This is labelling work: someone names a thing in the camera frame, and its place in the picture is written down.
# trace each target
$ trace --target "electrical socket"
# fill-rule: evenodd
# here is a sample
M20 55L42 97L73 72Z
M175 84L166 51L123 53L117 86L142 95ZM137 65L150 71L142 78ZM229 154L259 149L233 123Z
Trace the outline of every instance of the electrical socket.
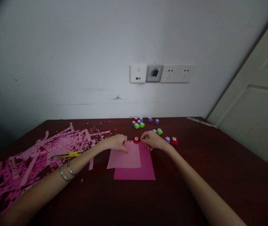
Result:
M158 70L157 76L153 76L154 70ZM146 82L160 82L163 65L148 65Z
M195 65L164 65L160 82L189 83L195 67Z

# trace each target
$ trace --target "woman's left hand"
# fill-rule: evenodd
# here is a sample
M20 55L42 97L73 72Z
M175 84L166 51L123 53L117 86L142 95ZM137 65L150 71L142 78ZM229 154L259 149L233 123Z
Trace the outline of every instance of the woman's left hand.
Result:
M105 149L122 150L130 154L130 151L124 146L127 143L127 136L123 134L117 134L113 137L106 138L99 142L104 145Z

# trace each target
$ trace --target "silver bracelet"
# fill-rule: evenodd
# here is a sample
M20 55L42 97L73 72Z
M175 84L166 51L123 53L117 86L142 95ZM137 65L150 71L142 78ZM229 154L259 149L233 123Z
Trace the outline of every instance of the silver bracelet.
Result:
M68 163L67 163L67 168L69 170L69 173L72 175L72 176L76 176L77 174L73 173L70 169L70 160L68 160Z
M63 165L60 166L60 174L62 176L62 178L64 179L64 181L69 182L70 180L65 176L65 174L63 173Z

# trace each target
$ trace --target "woman's right hand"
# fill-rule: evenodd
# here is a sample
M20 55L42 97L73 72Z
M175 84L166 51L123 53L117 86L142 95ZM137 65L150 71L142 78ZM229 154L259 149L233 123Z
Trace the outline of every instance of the woman's right hand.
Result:
M162 139L157 133L152 130L144 132L141 135L140 140L150 151L154 148L158 148L164 151L169 145L164 139Z

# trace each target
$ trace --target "white door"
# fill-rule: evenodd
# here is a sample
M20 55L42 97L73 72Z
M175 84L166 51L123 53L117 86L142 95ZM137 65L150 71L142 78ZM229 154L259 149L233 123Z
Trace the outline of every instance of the white door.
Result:
M268 30L208 121L268 162Z

